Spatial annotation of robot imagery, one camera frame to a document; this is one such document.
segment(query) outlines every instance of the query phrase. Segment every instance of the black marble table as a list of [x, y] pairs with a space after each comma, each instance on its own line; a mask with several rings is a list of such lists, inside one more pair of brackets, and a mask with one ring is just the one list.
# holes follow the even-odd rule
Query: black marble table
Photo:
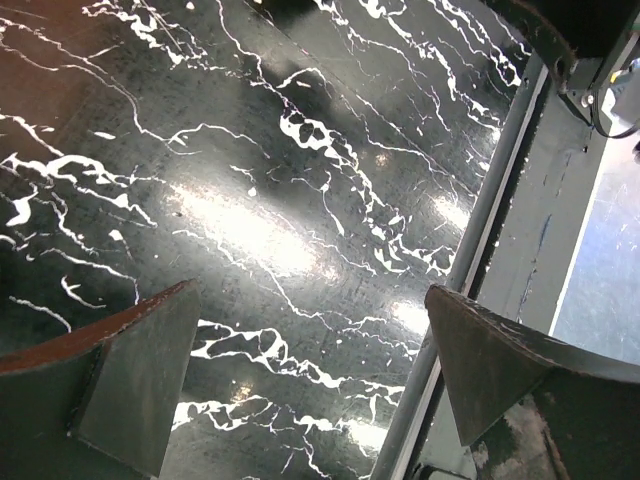
[[0, 353], [196, 278], [162, 478], [366, 478], [528, 55], [473, 0], [5, 0]]

